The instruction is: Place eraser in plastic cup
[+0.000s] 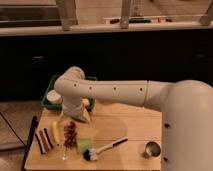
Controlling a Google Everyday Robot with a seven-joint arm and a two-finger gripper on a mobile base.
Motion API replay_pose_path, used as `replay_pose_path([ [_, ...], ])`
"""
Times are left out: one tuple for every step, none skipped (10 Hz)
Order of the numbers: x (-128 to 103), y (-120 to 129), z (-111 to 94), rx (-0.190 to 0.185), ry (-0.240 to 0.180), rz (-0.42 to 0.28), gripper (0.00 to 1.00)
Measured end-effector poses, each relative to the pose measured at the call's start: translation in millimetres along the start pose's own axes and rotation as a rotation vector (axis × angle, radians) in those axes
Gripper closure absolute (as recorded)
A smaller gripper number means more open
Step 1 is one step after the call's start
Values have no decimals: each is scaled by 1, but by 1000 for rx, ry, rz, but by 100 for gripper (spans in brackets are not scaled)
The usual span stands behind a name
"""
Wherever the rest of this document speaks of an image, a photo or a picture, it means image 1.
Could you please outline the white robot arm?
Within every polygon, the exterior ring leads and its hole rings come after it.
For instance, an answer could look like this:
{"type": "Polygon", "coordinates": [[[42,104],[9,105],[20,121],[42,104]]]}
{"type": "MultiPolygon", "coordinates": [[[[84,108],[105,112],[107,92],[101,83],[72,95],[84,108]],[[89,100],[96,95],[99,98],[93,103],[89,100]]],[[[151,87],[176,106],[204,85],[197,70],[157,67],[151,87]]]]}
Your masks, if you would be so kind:
{"type": "Polygon", "coordinates": [[[54,89],[69,115],[78,113],[84,97],[161,112],[161,171],[213,171],[213,86],[197,80],[90,81],[74,66],[54,89]]]}

